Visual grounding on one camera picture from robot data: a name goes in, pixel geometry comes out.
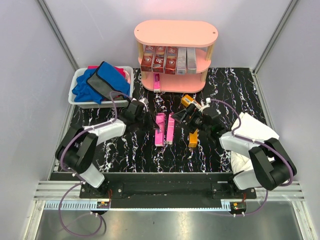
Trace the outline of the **orange R&O toothpaste box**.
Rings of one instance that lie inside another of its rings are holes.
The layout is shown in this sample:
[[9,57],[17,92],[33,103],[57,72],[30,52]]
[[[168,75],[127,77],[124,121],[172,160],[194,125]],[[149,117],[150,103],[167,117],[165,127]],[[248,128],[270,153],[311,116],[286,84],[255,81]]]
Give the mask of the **orange R&O toothpaste box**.
[[194,132],[190,132],[188,136],[188,147],[196,148],[198,144],[198,129]]

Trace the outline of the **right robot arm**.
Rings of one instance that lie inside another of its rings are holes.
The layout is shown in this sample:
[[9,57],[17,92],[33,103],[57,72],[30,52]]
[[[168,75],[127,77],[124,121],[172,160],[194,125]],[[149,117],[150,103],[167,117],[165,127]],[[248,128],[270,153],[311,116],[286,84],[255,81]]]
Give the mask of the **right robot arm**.
[[272,191],[280,186],[289,186],[297,174],[295,165],[278,139],[255,140],[237,135],[226,128],[216,111],[209,113],[191,103],[173,114],[172,118],[189,132],[200,130],[220,148],[249,158],[253,169],[235,172],[232,182],[227,185],[228,195],[232,198],[239,198],[249,188]]

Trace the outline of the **silver grey toothpaste box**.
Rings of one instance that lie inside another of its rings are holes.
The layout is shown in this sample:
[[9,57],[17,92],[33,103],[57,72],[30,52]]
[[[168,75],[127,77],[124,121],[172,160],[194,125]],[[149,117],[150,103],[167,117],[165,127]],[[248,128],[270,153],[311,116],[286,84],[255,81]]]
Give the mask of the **silver grey toothpaste box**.
[[187,73],[196,74],[197,73],[197,58],[196,49],[194,47],[188,47],[186,49],[186,63],[187,63]]

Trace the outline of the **pink BeYou box front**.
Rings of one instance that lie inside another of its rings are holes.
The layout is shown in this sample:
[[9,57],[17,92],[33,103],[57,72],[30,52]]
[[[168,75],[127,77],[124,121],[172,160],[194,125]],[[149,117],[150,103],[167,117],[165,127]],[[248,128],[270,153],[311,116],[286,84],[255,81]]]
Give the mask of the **pink BeYou box front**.
[[156,147],[163,147],[165,145],[165,114],[158,113],[155,122],[158,128],[155,130],[154,144]]

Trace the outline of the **pink beyou box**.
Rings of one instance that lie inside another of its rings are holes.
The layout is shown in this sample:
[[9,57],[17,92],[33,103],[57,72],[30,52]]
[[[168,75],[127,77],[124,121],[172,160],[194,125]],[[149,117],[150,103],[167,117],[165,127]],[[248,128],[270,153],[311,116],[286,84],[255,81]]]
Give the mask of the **pink beyou box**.
[[161,92],[161,85],[160,85],[160,74],[154,73],[153,74],[153,92],[160,93]]
[[165,145],[165,114],[158,113],[155,122],[158,128],[155,130],[154,144],[156,147],[163,147]]
[[175,120],[173,119],[174,113],[168,115],[167,131],[166,131],[166,143],[172,145],[174,141]]

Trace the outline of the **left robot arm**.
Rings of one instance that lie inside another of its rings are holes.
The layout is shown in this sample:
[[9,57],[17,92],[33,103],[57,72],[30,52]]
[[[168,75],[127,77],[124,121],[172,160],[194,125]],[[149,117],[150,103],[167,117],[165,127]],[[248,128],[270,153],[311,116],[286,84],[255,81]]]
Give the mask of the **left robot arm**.
[[55,158],[63,170],[73,172],[90,185],[90,192],[95,197],[103,198],[108,193],[108,186],[104,175],[93,164],[96,147],[139,128],[148,131],[159,128],[148,109],[146,98],[132,99],[115,118],[106,122],[70,126],[55,152]]

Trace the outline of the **grey Protefix toothpaste box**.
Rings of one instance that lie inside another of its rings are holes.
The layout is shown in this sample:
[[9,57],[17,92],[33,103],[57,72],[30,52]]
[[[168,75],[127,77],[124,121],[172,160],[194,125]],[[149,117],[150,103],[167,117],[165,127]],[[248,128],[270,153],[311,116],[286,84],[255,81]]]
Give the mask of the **grey Protefix toothpaste box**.
[[184,75],[187,72],[187,48],[179,47],[177,51],[176,74]]

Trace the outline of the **orange barcode toothpaste box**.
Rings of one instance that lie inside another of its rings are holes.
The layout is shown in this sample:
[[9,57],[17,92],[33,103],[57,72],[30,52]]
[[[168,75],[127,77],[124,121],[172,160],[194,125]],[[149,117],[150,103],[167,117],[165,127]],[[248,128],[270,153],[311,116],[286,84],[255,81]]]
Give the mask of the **orange barcode toothpaste box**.
[[194,105],[197,105],[198,103],[191,97],[189,96],[188,94],[184,95],[182,98],[181,98],[181,103],[183,106],[185,107],[188,107],[190,104],[194,104]]

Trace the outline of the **pink BeYou box back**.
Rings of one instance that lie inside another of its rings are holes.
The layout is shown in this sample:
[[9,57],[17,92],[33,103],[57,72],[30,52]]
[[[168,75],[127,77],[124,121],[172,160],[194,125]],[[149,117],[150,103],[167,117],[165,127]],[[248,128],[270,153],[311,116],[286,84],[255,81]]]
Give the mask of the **pink BeYou box back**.
[[161,92],[161,85],[160,85],[160,74],[154,73],[153,74],[153,92],[160,93]]

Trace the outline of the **red 3D toothpaste box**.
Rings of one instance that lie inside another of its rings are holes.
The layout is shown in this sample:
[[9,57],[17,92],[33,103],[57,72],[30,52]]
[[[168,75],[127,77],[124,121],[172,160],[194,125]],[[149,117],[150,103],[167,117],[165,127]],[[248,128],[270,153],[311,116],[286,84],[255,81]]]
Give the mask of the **red 3D toothpaste box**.
[[155,48],[154,58],[152,63],[152,71],[154,73],[164,73],[166,51],[167,51],[166,46],[157,46]]
[[152,71],[155,52],[156,52],[156,46],[154,45],[145,46],[143,57],[140,63],[140,69],[142,72]]
[[168,46],[166,49],[164,73],[168,75],[176,74],[178,57],[178,47]]

